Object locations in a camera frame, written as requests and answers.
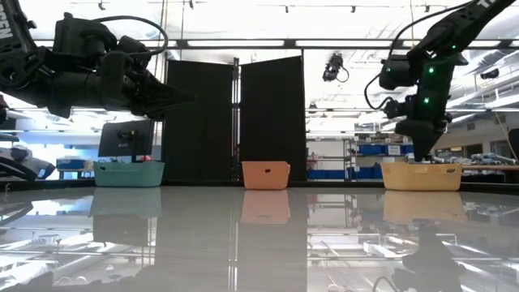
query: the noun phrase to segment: cable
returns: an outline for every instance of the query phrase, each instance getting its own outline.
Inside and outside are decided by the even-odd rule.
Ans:
[[[182,1],[182,26],[180,28],[180,39],[183,40],[184,39],[184,19],[185,19],[185,16],[186,16],[186,0]],[[180,50],[180,61],[182,61],[182,52],[184,50],[181,49]]]
[[[418,19],[418,20],[413,21],[413,22],[411,22],[410,24],[406,25],[406,26],[405,26],[405,27],[404,27],[404,28],[403,28],[403,29],[402,29],[402,30],[397,34],[397,36],[395,36],[395,38],[392,40],[391,47],[389,48],[388,60],[389,60],[389,58],[391,57],[392,52],[395,50],[395,47],[397,46],[398,39],[400,39],[401,35],[404,34],[404,32],[405,32],[406,30],[408,30],[409,28],[412,28],[415,24],[419,24],[419,23],[421,23],[421,22],[424,21],[424,20],[430,19],[430,18],[435,17],[435,16],[438,16],[438,15],[442,15],[443,13],[447,13],[447,12],[450,12],[450,11],[455,11],[455,10],[457,10],[457,9],[463,8],[463,7],[465,7],[465,6],[469,5],[469,4],[471,4],[472,2],[473,2],[473,1],[468,1],[468,2],[465,2],[465,3],[460,4],[460,5],[458,5],[458,6],[453,6],[453,7],[447,8],[447,9],[442,10],[442,11],[437,11],[437,12],[435,12],[435,13],[431,13],[431,14],[429,14],[429,15],[427,15],[427,16],[422,17],[421,19]],[[370,87],[370,85],[371,85],[373,82],[375,82],[375,80],[376,80],[377,78],[379,78],[379,76],[380,76],[380,73],[379,73],[377,76],[375,76],[375,78],[373,78],[373,80],[370,81],[370,82],[366,85],[366,87],[364,88],[364,98],[366,99],[367,104],[370,106],[370,108],[371,108],[372,110],[380,110],[380,109],[384,106],[384,104],[385,104],[387,101],[391,101],[391,100],[392,100],[391,97],[387,97],[387,98],[384,99],[384,101],[382,101],[382,103],[381,103],[379,106],[377,106],[377,107],[374,107],[374,106],[371,105],[371,103],[369,102],[369,96],[367,95],[367,89]]]
[[[161,32],[162,36],[164,37],[164,44],[162,44],[161,48],[156,49],[152,52],[128,54],[131,57],[151,57],[151,56],[158,55],[158,54],[164,52],[168,48],[168,43],[169,43],[168,33],[160,25],[152,22],[151,20],[144,19],[142,17],[131,16],[131,15],[119,15],[119,16],[109,16],[109,17],[103,17],[103,18],[99,18],[99,19],[93,19],[92,21],[108,22],[108,21],[115,21],[115,20],[135,20],[135,21],[143,22],[145,24],[149,24],[149,25],[153,26],[154,28],[158,29],[159,32]]]
[[[409,8],[411,9],[411,22],[414,22],[413,0],[409,0]],[[414,46],[414,27],[411,28],[411,44]]]
[[[342,70],[346,71],[346,74],[348,74],[348,77],[346,77],[346,80],[344,80],[344,81],[342,81],[342,80],[340,80],[338,78],[336,78],[336,80],[341,82],[341,83],[346,83],[348,80],[350,80],[350,72],[346,68],[344,68],[344,67],[342,67]]]
[[[393,291],[398,292],[398,289],[395,287],[395,285],[386,277],[379,277],[376,279],[375,284],[373,284],[373,289],[371,289],[371,292],[376,292],[376,288],[379,285],[380,281],[385,280],[389,286],[393,289]]]
[[[503,130],[504,138],[506,138],[506,141],[508,142],[508,146],[510,147],[510,151],[512,152],[513,157],[516,159],[516,163],[518,163],[519,160],[517,159],[516,152],[513,151],[512,142],[510,142],[510,138],[508,137],[508,132],[504,129],[503,123],[501,122],[500,116],[495,111],[495,108],[494,108],[494,113],[495,113],[495,117],[497,118],[497,121],[500,123],[501,130]]]
[[[388,102],[388,101],[392,101],[392,100],[393,100],[391,97],[386,97],[386,98],[385,98],[385,99],[380,103],[380,105],[377,106],[377,107],[374,107],[374,106],[370,103],[370,99],[369,99],[369,97],[367,96],[367,89],[370,87],[370,85],[371,85],[373,82],[375,82],[375,80],[376,80],[377,78],[379,78],[379,76],[380,76],[380,73],[377,74],[377,75],[375,76],[375,78],[373,78],[373,79],[372,79],[372,80],[371,80],[371,81],[366,85],[366,87],[364,88],[364,98],[366,99],[366,103],[367,103],[367,105],[369,105],[369,107],[370,107],[372,110],[380,110],[380,109],[382,109],[382,107],[386,104],[386,102]]]
[[[159,26],[162,28],[162,25],[164,24],[164,13],[165,13],[165,2],[166,0],[162,0],[162,9],[161,9],[161,22],[159,23]],[[161,35],[159,35],[159,39],[157,41],[157,45],[159,45],[161,43]],[[158,69],[158,66],[159,66],[159,58],[158,56],[155,57],[155,70],[153,72],[153,76],[155,76],[155,78],[157,78],[157,69]]]
[[[389,54],[388,56],[391,56],[392,52],[395,50],[395,47],[397,46],[397,42],[398,42],[398,39],[400,39],[401,35],[404,34],[404,32],[406,30],[408,30],[409,28],[412,28],[415,24],[419,24],[421,23],[422,21],[424,20],[427,20],[427,19],[430,19],[430,18],[433,18],[435,16],[438,16],[438,15],[442,15],[443,13],[447,13],[447,12],[450,12],[450,11],[455,11],[455,10],[458,10],[460,8],[463,8],[469,4],[471,4],[473,1],[468,1],[468,2],[465,2],[463,4],[460,4],[458,6],[452,6],[450,8],[447,8],[447,9],[444,9],[442,11],[437,11],[435,13],[432,13],[432,14],[429,14],[427,16],[424,16],[422,17],[421,19],[418,19],[416,21],[413,21],[412,23],[406,25],[398,34],[397,36],[395,36],[395,38],[392,40],[392,44],[391,44],[391,48],[389,49]]]

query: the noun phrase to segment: teal basket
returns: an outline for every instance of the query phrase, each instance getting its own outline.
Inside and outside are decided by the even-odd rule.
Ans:
[[[98,187],[159,187],[162,183],[164,163],[94,162]]]

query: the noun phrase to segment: plastic basket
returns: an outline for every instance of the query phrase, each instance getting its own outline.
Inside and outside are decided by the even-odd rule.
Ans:
[[[308,170],[308,179],[326,179],[326,170]]]
[[[380,164],[375,164],[373,166],[373,178],[382,179],[382,177],[382,167],[380,167]]]
[[[457,191],[461,185],[461,164],[382,163],[384,186],[395,191]]]
[[[57,159],[56,168],[58,170],[84,170],[87,161],[84,159]]]
[[[412,153],[414,151],[413,145],[402,145],[402,154]]]
[[[289,181],[290,164],[285,161],[244,161],[247,190],[283,190]]]
[[[159,187],[162,183],[164,163],[94,162],[98,187]]]
[[[366,144],[358,146],[358,154],[370,156],[370,155],[380,155],[384,152],[383,145],[378,144]]]
[[[328,179],[345,179],[346,172],[344,170],[326,170],[326,178]]]
[[[357,179],[372,179],[373,178],[373,167],[362,166],[358,168]]]

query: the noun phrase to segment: computer monitor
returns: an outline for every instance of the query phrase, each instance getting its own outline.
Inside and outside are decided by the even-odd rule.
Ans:
[[[154,121],[106,123],[101,132],[99,157],[151,155]]]

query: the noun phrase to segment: yellow basket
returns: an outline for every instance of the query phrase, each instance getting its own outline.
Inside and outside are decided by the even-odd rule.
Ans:
[[[424,165],[405,162],[382,163],[384,186],[395,191],[457,191],[461,164]]]

